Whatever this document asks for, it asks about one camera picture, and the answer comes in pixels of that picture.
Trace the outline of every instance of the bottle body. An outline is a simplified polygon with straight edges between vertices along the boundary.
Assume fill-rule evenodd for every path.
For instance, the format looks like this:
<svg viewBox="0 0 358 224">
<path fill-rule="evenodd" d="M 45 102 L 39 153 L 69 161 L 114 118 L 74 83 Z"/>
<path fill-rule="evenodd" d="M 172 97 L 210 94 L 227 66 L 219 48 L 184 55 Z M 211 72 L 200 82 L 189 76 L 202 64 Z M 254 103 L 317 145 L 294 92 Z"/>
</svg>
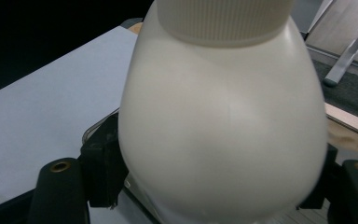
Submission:
<svg viewBox="0 0 358 224">
<path fill-rule="evenodd" d="M 261 44 L 180 41 L 150 8 L 119 115 L 122 154 L 166 223 L 246 223 L 304 200 L 322 170 L 324 100 L 293 21 Z"/>
</svg>

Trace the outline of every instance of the gray carpet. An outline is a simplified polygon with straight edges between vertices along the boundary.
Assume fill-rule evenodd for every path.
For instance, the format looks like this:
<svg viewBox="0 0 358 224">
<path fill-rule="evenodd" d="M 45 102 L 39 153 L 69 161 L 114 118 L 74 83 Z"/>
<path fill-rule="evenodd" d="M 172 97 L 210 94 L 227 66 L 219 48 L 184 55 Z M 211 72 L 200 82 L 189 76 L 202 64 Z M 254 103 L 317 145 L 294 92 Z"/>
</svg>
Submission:
<svg viewBox="0 0 358 224">
<path fill-rule="evenodd" d="M 325 87 L 322 80 L 330 71 L 331 66 L 315 60 L 313 60 L 313 64 L 321 81 L 324 100 L 328 104 L 358 117 L 358 76 L 346 73 L 336 87 Z"/>
</svg>

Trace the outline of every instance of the table surface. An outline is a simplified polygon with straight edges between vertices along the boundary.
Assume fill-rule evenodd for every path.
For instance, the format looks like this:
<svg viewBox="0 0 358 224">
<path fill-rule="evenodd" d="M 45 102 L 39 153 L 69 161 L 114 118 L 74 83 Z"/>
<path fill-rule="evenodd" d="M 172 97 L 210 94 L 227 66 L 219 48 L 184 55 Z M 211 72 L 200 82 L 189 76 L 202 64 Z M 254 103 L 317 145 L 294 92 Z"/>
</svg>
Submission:
<svg viewBox="0 0 358 224">
<path fill-rule="evenodd" d="M 0 203 L 33 189 L 50 161 L 77 158 L 88 127 L 119 107 L 137 35 L 117 27 L 0 90 Z M 149 223 L 121 194 L 92 223 Z"/>
</svg>

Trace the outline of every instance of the ribbed bottle cap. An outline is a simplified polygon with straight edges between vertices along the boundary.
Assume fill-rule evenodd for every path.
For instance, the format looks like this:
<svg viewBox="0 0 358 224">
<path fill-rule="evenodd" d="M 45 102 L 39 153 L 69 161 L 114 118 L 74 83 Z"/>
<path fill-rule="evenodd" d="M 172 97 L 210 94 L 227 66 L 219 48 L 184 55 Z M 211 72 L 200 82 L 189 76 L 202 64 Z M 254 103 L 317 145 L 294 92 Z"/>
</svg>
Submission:
<svg viewBox="0 0 358 224">
<path fill-rule="evenodd" d="M 157 0 L 161 26 L 185 41 L 209 46 L 252 45 L 286 24 L 294 0 Z"/>
</svg>

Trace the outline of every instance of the white plastic bottle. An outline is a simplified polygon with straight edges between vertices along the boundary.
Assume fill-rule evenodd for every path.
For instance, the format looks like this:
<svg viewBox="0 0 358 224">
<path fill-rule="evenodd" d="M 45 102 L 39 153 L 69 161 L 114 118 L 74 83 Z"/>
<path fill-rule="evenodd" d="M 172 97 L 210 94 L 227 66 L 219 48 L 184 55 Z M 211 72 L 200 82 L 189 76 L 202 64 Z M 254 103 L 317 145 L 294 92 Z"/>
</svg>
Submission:
<svg viewBox="0 0 358 224">
<path fill-rule="evenodd" d="M 320 83 L 292 0 L 158 0 L 119 114 L 131 175 L 163 223 L 252 223 L 295 208 L 326 152 Z"/>
</svg>

